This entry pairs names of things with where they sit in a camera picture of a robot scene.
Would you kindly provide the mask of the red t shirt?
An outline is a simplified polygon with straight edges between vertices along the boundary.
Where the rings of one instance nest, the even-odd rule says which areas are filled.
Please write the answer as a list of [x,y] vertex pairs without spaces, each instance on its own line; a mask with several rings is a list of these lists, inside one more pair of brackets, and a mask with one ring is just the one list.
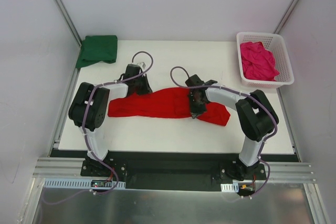
[[[132,94],[126,98],[111,100],[107,115],[110,118],[132,116],[163,119],[190,118],[188,90],[166,88],[150,94]],[[198,116],[197,119],[226,126],[230,119],[230,113],[225,106],[211,102],[206,105],[206,112]]]

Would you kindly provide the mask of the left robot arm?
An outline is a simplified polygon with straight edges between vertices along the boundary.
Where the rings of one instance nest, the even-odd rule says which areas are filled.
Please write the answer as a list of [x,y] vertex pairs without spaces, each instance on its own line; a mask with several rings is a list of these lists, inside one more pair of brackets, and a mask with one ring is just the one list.
[[109,103],[133,94],[152,93],[145,72],[144,62],[130,63],[125,73],[111,83],[100,84],[97,88],[91,83],[81,83],[73,98],[68,116],[84,136],[87,156],[96,160],[92,168],[99,176],[105,176],[111,171],[111,163],[105,160],[108,147],[103,125]]

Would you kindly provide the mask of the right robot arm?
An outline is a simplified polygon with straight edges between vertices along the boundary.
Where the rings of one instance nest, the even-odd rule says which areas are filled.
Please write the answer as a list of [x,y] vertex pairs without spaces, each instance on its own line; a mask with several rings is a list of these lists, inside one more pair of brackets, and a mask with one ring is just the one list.
[[225,174],[242,181],[255,173],[263,142],[276,133],[279,119],[263,91],[245,94],[216,83],[214,80],[204,82],[196,74],[188,77],[185,84],[190,89],[191,116],[197,118],[204,114],[209,103],[218,103],[237,112],[245,139],[237,161],[225,168]]

